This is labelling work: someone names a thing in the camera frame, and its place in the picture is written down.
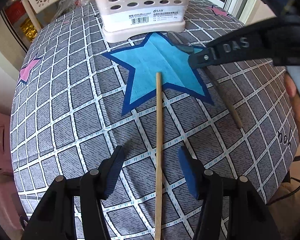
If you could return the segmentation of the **plain bamboo chopstick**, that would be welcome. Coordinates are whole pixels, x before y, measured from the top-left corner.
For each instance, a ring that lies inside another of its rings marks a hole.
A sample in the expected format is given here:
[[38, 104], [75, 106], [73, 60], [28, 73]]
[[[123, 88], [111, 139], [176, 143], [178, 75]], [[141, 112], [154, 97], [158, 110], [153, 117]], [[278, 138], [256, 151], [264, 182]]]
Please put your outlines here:
[[161, 73], [156, 74], [156, 175], [155, 175], [155, 240], [161, 240], [162, 218], [162, 90]]

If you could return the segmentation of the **grey checkered tablecloth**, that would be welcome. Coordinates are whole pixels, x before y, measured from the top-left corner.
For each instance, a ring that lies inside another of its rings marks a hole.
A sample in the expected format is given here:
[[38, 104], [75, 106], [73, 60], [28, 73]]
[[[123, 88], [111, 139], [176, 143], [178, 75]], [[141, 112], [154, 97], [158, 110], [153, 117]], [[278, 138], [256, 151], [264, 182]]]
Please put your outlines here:
[[[127, 149], [113, 194], [102, 203], [112, 239], [152, 239], [155, 213], [156, 100], [122, 115], [128, 70], [104, 57], [133, 47], [143, 36], [119, 43], [103, 38], [91, 3], [47, 25], [24, 64], [39, 62], [12, 102], [10, 142], [14, 181], [31, 216], [60, 174], [76, 178], [99, 166], [117, 145]], [[213, 105], [172, 89], [164, 91], [162, 236], [191, 239], [201, 202], [188, 191], [178, 150], [185, 145], [223, 177], [245, 175], [264, 201], [283, 181], [299, 139], [283, 85], [284, 68], [270, 59], [211, 67], [242, 120], [238, 129], [204, 72]]]

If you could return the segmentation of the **beige plastic utensil holder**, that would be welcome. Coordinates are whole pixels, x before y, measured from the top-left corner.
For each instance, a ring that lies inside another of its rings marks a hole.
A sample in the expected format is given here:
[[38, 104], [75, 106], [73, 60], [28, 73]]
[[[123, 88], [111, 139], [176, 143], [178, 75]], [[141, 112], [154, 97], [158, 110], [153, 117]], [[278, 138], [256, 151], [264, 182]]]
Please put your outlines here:
[[181, 33], [189, 0], [95, 0], [109, 43], [156, 31]]

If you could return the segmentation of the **red container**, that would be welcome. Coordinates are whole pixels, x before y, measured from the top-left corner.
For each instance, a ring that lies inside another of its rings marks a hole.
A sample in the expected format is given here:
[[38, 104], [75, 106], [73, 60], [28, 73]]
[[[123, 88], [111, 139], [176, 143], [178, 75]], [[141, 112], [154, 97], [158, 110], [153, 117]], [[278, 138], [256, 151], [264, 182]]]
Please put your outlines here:
[[12, 25], [14, 25], [24, 14], [26, 10], [21, 1], [15, 1], [5, 9], [5, 14]]

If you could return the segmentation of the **dark wooden chopstick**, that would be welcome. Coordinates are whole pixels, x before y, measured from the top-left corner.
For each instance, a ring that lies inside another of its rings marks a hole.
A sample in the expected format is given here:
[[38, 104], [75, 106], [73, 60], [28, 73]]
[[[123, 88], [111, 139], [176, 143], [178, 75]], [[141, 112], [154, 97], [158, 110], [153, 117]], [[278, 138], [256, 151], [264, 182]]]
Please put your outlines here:
[[222, 87], [220, 86], [220, 84], [218, 83], [216, 78], [214, 77], [214, 75], [211, 73], [211, 71], [207, 67], [203, 68], [203, 70], [204, 70], [205, 74], [207, 75], [207, 77], [210, 79], [211, 83], [213, 84], [213, 87], [215, 88], [216, 92], [218, 93], [220, 98], [223, 100], [223, 103], [227, 107], [227, 109], [228, 109], [229, 113], [231, 114], [238, 129], [242, 129], [243, 125], [242, 125], [242, 121], [239, 117], [239, 114], [237, 113], [233, 104], [227, 98], [226, 93], [224, 92], [224, 90], [222, 89]]

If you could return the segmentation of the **black handled steel spoon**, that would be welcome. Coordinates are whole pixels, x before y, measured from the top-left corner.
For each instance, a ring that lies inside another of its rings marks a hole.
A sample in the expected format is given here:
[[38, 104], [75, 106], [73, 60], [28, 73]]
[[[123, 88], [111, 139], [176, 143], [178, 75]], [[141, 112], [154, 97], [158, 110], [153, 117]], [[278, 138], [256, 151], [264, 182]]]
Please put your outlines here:
[[167, 38], [173, 44], [175, 47], [177, 47], [179, 50], [187, 53], [187, 54], [193, 54], [194, 48], [192, 44], [184, 37], [182, 37], [180, 34], [168, 31], [167, 32]]

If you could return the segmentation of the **pink plastic stool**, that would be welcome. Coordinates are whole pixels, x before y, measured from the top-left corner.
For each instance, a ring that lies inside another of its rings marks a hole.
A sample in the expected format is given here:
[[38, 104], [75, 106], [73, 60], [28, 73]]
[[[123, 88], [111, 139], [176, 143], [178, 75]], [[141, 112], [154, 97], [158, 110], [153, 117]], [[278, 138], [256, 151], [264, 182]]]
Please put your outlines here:
[[0, 114], [0, 227], [5, 239], [21, 239], [23, 228], [15, 203], [18, 196], [10, 156], [9, 120], [8, 116]]

